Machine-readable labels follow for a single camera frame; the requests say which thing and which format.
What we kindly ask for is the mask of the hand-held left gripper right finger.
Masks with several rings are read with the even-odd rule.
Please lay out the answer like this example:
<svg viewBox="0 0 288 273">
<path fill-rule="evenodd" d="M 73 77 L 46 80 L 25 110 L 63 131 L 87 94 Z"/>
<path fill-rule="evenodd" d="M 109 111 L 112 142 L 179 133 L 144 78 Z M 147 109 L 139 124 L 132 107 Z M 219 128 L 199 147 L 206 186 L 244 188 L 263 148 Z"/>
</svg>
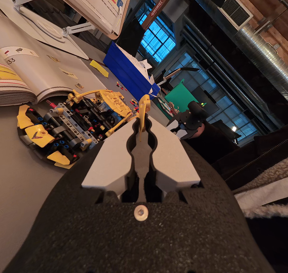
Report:
<svg viewBox="0 0 288 273">
<path fill-rule="evenodd" d="M 146 175 L 146 199 L 162 199 L 201 183 L 179 137 L 150 116 L 146 117 L 149 171 Z"/>
</svg>

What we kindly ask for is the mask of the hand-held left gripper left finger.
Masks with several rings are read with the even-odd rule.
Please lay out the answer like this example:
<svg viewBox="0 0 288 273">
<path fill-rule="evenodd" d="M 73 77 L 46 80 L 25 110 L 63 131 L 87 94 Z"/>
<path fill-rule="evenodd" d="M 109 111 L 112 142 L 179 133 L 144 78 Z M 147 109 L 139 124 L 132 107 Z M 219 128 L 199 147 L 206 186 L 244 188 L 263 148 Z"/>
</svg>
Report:
<svg viewBox="0 0 288 273">
<path fill-rule="evenodd" d="M 82 187 L 114 191 L 117 196 L 131 191 L 136 180 L 132 150 L 136 146 L 138 118 L 126 123 L 102 144 Z"/>
</svg>

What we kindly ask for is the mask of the slim yellow brick piece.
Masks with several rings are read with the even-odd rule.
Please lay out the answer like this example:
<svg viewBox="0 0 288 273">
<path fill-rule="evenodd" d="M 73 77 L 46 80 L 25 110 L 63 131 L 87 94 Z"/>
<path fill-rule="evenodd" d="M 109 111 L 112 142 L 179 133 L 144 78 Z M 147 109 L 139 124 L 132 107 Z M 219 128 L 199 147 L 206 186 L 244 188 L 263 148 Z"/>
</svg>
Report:
<svg viewBox="0 0 288 273">
<path fill-rule="evenodd" d="M 144 95 L 139 101 L 139 138 L 141 139 L 141 134 L 145 131 L 145 114 L 150 111 L 150 97 L 148 94 Z"/>
</svg>

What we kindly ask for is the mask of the yellow brick car model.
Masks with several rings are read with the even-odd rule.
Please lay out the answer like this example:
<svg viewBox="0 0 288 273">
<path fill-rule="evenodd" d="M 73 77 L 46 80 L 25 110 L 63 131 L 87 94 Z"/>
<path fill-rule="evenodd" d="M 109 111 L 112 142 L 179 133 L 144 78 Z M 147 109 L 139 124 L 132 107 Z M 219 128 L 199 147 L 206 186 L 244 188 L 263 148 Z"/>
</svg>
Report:
<svg viewBox="0 0 288 273">
<path fill-rule="evenodd" d="M 33 107 L 21 105 L 17 115 L 20 140 L 41 160 L 70 169 L 84 154 L 119 128 L 139 116 L 139 104 L 132 108 L 120 92 L 73 90 L 65 102 L 41 116 Z"/>
</svg>

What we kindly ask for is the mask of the person's right forearm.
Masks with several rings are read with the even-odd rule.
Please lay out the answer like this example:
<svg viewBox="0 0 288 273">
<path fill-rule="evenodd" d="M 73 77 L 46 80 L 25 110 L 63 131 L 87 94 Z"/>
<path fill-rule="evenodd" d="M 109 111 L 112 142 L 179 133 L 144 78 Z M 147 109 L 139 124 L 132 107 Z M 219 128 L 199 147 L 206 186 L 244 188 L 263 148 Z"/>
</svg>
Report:
<svg viewBox="0 0 288 273">
<path fill-rule="evenodd" d="M 239 149 L 222 131 L 207 121 L 202 123 L 192 138 L 185 141 L 209 164 Z"/>
</svg>

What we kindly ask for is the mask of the black monitor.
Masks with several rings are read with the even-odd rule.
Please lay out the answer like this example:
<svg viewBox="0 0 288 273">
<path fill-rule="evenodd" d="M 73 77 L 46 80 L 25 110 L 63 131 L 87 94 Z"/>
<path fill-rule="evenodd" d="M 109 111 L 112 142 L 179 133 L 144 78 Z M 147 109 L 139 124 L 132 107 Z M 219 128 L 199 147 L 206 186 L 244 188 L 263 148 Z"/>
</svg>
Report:
<svg viewBox="0 0 288 273">
<path fill-rule="evenodd" d="M 208 117 L 212 116 L 214 113 L 220 110 L 212 96 L 206 90 L 203 90 L 200 86 L 195 88 L 191 94 L 208 113 Z"/>
</svg>

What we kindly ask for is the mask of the green corrugated box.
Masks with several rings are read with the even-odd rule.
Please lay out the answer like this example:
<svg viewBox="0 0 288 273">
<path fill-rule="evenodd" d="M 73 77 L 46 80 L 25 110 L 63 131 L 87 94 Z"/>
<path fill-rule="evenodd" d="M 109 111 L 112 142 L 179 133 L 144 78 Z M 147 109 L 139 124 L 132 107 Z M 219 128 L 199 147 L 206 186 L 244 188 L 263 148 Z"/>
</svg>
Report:
<svg viewBox="0 0 288 273">
<path fill-rule="evenodd" d="M 184 79 L 173 88 L 164 98 L 167 102 L 172 102 L 175 109 L 179 112 L 184 112 L 188 110 L 188 104 L 191 101 L 198 103 L 197 99 L 189 92 L 189 90 L 183 85 Z"/>
</svg>

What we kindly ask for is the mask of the small brick model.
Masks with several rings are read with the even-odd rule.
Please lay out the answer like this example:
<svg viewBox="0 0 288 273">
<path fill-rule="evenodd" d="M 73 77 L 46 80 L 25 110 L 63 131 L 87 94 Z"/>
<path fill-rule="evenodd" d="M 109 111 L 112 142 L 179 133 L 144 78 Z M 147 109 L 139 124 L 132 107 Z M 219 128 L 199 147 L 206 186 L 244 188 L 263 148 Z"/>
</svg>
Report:
<svg viewBox="0 0 288 273">
<path fill-rule="evenodd" d="M 169 116 L 173 117 L 179 113 L 179 110 L 174 108 L 174 104 L 172 102 L 169 102 L 167 104 L 166 102 L 163 102 L 161 99 L 158 99 L 158 102 L 161 109 L 164 112 L 166 112 Z"/>
</svg>

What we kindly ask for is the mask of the black office chair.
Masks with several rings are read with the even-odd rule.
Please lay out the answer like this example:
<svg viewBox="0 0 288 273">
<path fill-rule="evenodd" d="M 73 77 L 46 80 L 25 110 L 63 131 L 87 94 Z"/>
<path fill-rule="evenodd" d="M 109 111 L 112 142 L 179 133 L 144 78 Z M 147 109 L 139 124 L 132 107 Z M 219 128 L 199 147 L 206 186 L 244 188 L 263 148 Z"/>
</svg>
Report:
<svg viewBox="0 0 288 273">
<path fill-rule="evenodd" d="M 212 125 L 216 128 L 218 128 L 230 141 L 234 142 L 236 145 L 238 145 L 238 138 L 241 137 L 240 134 L 233 131 L 230 127 L 228 127 L 226 124 L 223 123 L 222 120 L 218 120 Z"/>
</svg>

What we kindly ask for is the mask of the white crumpled paper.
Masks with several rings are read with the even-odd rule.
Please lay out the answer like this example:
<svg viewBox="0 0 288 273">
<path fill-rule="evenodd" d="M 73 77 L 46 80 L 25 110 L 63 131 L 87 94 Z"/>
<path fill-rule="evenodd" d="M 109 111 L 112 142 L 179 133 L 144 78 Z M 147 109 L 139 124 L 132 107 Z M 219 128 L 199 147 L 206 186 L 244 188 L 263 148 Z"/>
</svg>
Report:
<svg viewBox="0 0 288 273">
<path fill-rule="evenodd" d="M 133 57 L 130 54 L 126 54 L 126 57 L 136 67 L 136 69 L 147 79 L 147 81 L 150 84 L 154 83 L 153 76 L 152 76 L 152 80 L 150 80 L 150 77 L 149 77 L 148 72 L 147 72 L 146 67 L 148 67 L 148 69 L 150 69 L 152 67 L 152 66 L 150 66 L 149 63 L 147 63 L 147 60 L 144 60 L 145 62 L 142 62 L 142 61 L 139 62 L 135 57 Z"/>
</svg>

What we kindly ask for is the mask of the black fleece-lined jacket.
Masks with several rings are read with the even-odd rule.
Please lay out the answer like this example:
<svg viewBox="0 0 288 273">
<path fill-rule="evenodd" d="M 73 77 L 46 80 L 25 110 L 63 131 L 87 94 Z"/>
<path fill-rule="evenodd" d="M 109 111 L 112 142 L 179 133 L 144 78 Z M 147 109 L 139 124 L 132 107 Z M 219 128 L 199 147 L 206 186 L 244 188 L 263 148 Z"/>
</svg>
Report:
<svg viewBox="0 0 288 273">
<path fill-rule="evenodd" d="M 212 164 L 234 195 L 288 177 L 288 127 L 264 135 Z M 288 272 L 288 205 L 243 214 L 275 272 Z"/>
</svg>

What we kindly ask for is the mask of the white shirt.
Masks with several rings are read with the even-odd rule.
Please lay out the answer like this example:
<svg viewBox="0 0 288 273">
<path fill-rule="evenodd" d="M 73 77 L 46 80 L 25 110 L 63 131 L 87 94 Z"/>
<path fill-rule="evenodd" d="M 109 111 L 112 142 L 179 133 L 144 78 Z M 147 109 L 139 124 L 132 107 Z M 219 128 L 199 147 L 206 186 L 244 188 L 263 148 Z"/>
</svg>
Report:
<svg viewBox="0 0 288 273">
<path fill-rule="evenodd" d="M 244 212 L 254 212 L 266 205 L 287 205 L 288 178 L 238 193 L 235 198 Z"/>
</svg>

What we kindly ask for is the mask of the black partition panel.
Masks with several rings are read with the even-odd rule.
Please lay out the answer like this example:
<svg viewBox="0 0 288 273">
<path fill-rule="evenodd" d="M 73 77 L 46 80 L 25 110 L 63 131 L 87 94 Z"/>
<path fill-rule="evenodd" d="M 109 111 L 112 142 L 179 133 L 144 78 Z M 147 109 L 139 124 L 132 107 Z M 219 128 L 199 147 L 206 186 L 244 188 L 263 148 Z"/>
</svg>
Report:
<svg viewBox="0 0 288 273">
<path fill-rule="evenodd" d="M 128 26 L 122 30 L 116 44 L 133 57 L 136 57 L 144 34 L 145 30 L 135 17 Z"/>
</svg>

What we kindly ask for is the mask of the open instruction booklet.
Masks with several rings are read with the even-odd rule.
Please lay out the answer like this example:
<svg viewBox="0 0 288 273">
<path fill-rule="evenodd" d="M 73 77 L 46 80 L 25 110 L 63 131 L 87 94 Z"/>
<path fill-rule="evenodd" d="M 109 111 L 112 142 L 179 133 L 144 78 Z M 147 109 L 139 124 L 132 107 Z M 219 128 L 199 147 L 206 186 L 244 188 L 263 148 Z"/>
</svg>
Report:
<svg viewBox="0 0 288 273">
<path fill-rule="evenodd" d="M 4 15 L 0 29 L 1 106 L 107 89 L 77 56 L 35 40 Z"/>
</svg>

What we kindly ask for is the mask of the metal ventilation duct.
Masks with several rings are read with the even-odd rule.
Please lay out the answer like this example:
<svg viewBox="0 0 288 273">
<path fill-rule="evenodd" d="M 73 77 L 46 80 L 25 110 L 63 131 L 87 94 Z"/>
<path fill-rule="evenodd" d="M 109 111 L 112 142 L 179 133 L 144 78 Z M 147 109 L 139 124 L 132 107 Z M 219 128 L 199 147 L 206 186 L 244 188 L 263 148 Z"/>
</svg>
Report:
<svg viewBox="0 0 288 273">
<path fill-rule="evenodd" d="M 275 91 L 287 101 L 287 65 L 262 37 L 253 35 L 249 24 L 237 31 L 221 12 L 214 18 L 206 12 L 194 19 L 184 15 L 183 22 L 218 60 L 222 55 L 258 95 L 267 99 L 268 92 Z"/>
</svg>

